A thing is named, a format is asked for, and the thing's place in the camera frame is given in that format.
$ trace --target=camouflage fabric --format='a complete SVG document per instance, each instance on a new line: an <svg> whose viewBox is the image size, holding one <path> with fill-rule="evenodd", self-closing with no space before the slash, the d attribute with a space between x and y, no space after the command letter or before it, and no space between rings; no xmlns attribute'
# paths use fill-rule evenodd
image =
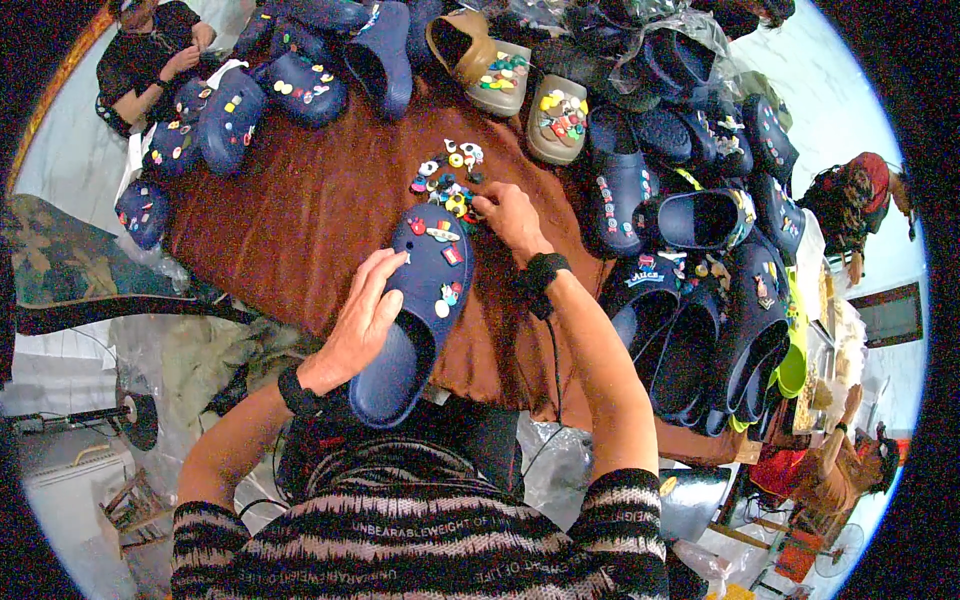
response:
<svg viewBox="0 0 960 600"><path fill-rule="evenodd" d="M132 262L112 234L37 196L8 198L0 223L10 246L21 306L127 295L178 298L170 279Z"/></svg>

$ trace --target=hand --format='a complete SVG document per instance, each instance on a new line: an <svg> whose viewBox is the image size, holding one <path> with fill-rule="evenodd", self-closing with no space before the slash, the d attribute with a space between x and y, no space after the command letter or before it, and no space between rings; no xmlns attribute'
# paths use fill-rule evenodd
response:
<svg viewBox="0 0 960 600"><path fill-rule="evenodd" d="M550 254L553 246L540 231L540 217L530 197L513 184L494 181L485 196L473 197L473 208L514 253L521 269L534 254Z"/></svg>
<svg viewBox="0 0 960 600"><path fill-rule="evenodd" d="M198 62L200 62L200 48L188 46L177 52L163 65L163 68L160 69L160 78L164 82L169 82L183 71L197 66Z"/></svg>
<svg viewBox="0 0 960 600"><path fill-rule="evenodd" d="M863 275L863 254L854 252L850 257L850 264L847 265L847 275L850 277L850 284L856 285L860 282Z"/></svg>
<svg viewBox="0 0 960 600"><path fill-rule="evenodd" d="M856 411L860 410L860 402L862 401L863 386L858 383L847 392L847 403L844 407L843 422L849 422L856 417Z"/></svg>
<svg viewBox="0 0 960 600"><path fill-rule="evenodd" d="M383 288L387 278L407 259L407 252L392 248L371 254L357 269L347 303L319 352L308 356L297 369L303 389L325 394L364 370L380 353L387 331L403 306L403 293Z"/></svg>
<svg viewBox="0 0 960 600"><path fill-rule="evenodd" d="M193 45L203 52L210 47L217 33L206 23L200 22L193 26Z"/></svg>

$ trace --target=wristband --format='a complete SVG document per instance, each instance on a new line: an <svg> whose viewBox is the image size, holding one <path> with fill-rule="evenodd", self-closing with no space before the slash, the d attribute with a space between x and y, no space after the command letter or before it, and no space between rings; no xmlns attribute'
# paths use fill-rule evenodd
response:
<svg viewBox="0 0 960 600"><path fill-rule="evenodd" d="M525 295L530 312L541 321L553 314L553 304L546 296L546 288L557 278L560 269L570 270L570 263L562 254L538 253L530 259L527 268L520 271L516 279L516 285Z"/></svg>
<svg viewBox="0 0 960 600"><path fill-rule="evenodd" d="M276 386L291 413L298 417L315 417L324 411L326 399L302 388L297 377L297 366L284 369L276 380Z"/></svg>

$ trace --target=striped sweater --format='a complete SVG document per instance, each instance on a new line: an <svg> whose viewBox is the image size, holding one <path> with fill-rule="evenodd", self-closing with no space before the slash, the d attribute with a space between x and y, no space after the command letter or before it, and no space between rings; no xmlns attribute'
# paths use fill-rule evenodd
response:
<svg viewBox="0 0 960 600"><path fill-rule="evenodd" d="M385 439L327 456L312 499L251 537L188 502L174 516L174 598L666 599L659 481L625 468L568 533L439 446Z"/></svg>

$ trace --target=window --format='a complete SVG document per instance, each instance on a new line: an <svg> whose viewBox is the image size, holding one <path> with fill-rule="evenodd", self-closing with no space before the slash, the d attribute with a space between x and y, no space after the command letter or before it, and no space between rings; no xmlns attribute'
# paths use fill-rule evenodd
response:
<svg viewBox="0 0 960 600"><path fill-rule="evenodd" d="M854 298L850 304L867 326L867 348L882 348L924 338L919 283Z"/></svg>

